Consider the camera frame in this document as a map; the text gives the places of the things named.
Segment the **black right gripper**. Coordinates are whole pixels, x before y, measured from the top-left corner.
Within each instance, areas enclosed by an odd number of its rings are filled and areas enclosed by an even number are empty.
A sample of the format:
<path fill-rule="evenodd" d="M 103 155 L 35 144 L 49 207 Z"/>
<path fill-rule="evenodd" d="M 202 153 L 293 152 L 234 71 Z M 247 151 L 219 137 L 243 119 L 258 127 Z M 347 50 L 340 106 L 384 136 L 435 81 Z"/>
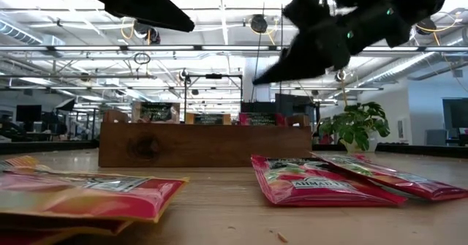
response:
<path fill-rule="evenodd" d="M 445 0 L 334 0 L 354 10 L 336 16 L 336 26 L 315 26 L 329 19 L 328 5 L 320 0 L 292 0 L 285 16 L 301 30 L 279 60 L 254 83 L 278 83 L 324 75 L 326 69 L 343 69 L 364 48 L 380 40 L 394 48 L 407 42 L 412 26 L 441 10 Z"/>

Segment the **red strawberry tea sachet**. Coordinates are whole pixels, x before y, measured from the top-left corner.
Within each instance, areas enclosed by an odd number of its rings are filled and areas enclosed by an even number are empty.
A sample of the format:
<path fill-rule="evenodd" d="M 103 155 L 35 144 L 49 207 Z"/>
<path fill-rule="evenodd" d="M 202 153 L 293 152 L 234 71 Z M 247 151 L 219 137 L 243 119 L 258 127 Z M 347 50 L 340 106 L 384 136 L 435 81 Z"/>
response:
<path fill-rule="evenodd" d="M 251 162 L 263 194 L 278 206 L 400 206 L 407 200 L 318 158 L 252 155 Z"/>
<path fill-rule="evenodd" d="M 349 174 L 427 200 L 443 201 L 468 197 L 467 189 L 378 165 L 362 157 L 316 153 L 311 155 Z"/>
<path fill-rule="evenodd" d="M 280 113 L 240 113 L 242 126 L 285 126 L 285 118 Z"/>

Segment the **beige vanilla apple tea sachet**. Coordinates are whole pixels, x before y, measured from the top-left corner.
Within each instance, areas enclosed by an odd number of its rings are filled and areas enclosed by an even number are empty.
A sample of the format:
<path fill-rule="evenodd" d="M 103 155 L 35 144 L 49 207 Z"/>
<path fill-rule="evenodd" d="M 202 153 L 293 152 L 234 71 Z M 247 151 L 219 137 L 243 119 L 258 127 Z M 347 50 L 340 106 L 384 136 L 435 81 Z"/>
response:
<path fill-rule="evenodd" d="M 180 108 L 178 102 L 135 102 L 132 122 L 179 124 Z"/>

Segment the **wooden tea caddy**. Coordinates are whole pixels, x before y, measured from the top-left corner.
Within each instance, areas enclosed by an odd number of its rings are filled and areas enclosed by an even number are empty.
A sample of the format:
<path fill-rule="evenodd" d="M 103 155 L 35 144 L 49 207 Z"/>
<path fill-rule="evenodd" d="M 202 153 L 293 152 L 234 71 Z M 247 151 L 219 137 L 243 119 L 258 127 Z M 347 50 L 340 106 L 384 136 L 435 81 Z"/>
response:
<path fill-rule="evenodd" d="M 248 167 L 251 155 L 304 157 L 307 126 L 132 123 L 117 110 L 104 114 L 98 165 L 110 167 Z"/>

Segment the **black partition screens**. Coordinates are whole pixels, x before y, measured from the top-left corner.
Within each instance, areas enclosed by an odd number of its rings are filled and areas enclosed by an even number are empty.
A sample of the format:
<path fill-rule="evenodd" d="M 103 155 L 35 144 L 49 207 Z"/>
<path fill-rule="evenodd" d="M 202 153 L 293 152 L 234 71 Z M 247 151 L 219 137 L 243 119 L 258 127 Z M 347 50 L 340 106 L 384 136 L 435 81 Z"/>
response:
<path fill-rule="evenodd" d="M 273 102 L 242 102 L 242 113 L 281 113 L 283 116 L 296 114 L 311 115 L 317 103 L 313 98 L 292 94 L 275 94 Z"/>

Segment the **long ceiling light strip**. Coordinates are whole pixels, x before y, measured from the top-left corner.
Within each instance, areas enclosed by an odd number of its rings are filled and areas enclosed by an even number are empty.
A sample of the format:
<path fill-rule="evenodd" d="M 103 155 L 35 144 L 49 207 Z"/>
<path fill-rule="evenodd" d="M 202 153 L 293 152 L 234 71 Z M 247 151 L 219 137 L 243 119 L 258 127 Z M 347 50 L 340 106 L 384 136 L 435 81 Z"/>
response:
<path fill-rule="evenodd" d="M 281 46 L 276 45 L 0 45 L 0 51 L 280 51 Z M 468 46 L 403 46 L 389 48 L 385 46 L 370 46 L 363 52 L 468 52 Z"/>

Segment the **white building column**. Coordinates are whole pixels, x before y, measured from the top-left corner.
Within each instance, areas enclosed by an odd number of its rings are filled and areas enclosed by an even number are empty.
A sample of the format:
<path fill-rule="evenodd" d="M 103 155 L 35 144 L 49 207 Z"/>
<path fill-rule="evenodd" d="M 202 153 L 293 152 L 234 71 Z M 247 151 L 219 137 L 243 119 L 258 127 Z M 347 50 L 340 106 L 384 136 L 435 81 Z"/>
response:
<path fill-rule="evenodd" d="M 270 66 L 269 58 L 246 58 L 243 71 L 244 102 L 269 102 L 270 86 L 253 85 L 252 81 L 261 76 Z"/>

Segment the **potted green plant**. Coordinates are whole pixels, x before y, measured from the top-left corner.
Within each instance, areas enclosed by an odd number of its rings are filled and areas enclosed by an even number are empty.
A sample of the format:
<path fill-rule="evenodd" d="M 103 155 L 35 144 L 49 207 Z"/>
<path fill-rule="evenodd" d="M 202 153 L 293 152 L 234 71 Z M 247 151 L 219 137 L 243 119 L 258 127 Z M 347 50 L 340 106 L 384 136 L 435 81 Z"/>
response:
<path fill-rule="evenodd" d="M 390 127 L 382 106 L 376 102 L 345 105 L 344 111 L 321 121 L 321 135 L 336 136 L 345 146 L 354 146 L 363 152 L 370 149 L 372 133 L 380 137 L 390 134 Z"/>

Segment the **black tilted panel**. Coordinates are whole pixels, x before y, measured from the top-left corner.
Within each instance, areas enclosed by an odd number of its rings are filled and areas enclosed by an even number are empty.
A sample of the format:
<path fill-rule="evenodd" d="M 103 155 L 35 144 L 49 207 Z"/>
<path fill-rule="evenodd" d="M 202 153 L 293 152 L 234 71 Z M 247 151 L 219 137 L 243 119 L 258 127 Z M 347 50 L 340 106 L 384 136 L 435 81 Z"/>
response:
<path fill-rule="evenodd" d="M 75 107 L 76 99 L 71 98 L 63 101 L 59 105 L 55 106 L 56 110 L 63 110 L 63 111 L 72 111 Z"/>

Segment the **small black monitor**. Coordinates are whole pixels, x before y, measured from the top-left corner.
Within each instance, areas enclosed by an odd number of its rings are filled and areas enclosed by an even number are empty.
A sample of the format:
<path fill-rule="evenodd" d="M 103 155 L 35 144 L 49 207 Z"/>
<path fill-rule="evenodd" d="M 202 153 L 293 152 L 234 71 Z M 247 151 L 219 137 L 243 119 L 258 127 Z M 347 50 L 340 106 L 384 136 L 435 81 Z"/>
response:
<path fill-rule="evenodd" d="M 40 121 L 42 115 L 41 105 L 17 105 L 16 121 L 35 122 Z"/>

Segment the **large black monitor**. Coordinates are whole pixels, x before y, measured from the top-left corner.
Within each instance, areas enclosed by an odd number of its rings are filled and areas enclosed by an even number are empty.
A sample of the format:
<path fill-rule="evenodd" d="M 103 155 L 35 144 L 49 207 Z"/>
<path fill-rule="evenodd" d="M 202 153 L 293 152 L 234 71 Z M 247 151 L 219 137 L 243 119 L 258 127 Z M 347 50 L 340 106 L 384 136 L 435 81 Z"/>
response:
<path fill-rule="evenodd" d="M 442 105 L 447 129 L 468 128 L 468 98 L 443 99 Z"/>

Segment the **black rig stand frame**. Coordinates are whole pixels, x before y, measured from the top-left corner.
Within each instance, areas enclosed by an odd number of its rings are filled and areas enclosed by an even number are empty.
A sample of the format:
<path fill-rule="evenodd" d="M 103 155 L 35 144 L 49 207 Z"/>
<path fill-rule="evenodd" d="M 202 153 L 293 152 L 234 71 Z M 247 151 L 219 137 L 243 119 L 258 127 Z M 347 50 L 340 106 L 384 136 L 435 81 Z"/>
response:
<path fill-rule="evenodd" d="M 230 99 L 231 102 L 237 102 L 239 105 L 244 101 L 244 80 L 243 75 L 239 74 L 221 74 L 221 73 L 208 73 L 208 74 L 189 74 L 184 71 L 184 112 L 187 113 L 187 101 L 188 101 L 188 90 L 200 79 L 205 78 L 207 80 L 219 80 L 227 78 L 234 86 L 239 90 L 238 99 Z M 229 100 L 229 98 L 212 99 L 213 102 Z"/>

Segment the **large silver ventilation duct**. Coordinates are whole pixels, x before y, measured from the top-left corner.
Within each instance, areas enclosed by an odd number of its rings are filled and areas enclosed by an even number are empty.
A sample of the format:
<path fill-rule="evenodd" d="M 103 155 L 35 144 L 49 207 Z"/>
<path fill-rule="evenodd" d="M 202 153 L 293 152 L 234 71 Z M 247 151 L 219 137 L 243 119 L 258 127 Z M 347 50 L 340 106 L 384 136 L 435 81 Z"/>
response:
<path fill-rule="evenodd" d="M 429 47 L 425 52 L 411 58 L 399 59 L 382 69 L 377 70 L 375 75 L 365 77 L 363 80 L 355 84 L 356 87 L 361 87 L 373 81 L 383 80 L 385 78 L 395 77 L 398 74 L 406 74 L 411 70 L 422 67 L 425 64 L 432 64 L 442 59 L 444 55 L 468 53 L 468 46 L 450 46 L 450 47 Z"/>

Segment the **ribbed silver ventilation duct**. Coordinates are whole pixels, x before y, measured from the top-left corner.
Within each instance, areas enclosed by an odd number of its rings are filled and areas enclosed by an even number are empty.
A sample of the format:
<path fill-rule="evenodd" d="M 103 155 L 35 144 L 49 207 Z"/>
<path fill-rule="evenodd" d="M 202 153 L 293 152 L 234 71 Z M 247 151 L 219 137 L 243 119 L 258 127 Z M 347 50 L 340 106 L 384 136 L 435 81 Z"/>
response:
<path fill-rule="evenodd" d="M 19 24 L 13 23 L 5 18 L 0 18 L 0 34 L 16 39 L 25 45 L 57 46 L 66 44 L 65 41 L 57 36 L 50 34 L 35 34 Z"/>

